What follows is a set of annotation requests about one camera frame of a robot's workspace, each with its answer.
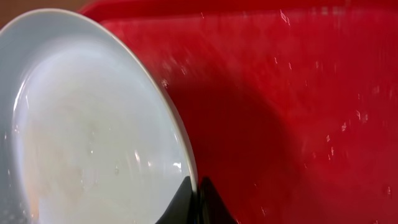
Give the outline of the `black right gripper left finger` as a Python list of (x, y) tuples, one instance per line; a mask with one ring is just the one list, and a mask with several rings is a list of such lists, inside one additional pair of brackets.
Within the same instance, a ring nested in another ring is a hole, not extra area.
[(156, 224), (195, 224), (196, 203), (191, 179), (186, 176)]

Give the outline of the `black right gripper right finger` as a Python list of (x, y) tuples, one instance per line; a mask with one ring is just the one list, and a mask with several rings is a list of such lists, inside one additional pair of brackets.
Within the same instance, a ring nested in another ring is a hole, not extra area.
[(198, 222), (200, 224), (237, 224), (208, 177), (202, 179), (199, 190)]

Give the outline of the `light blue plate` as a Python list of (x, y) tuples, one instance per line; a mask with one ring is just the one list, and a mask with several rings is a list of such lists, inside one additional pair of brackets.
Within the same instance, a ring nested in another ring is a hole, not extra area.
[(156, 223), (192, 148), (171, 100), (97, 22), (61, 9), (1, 29), (1, 222)]

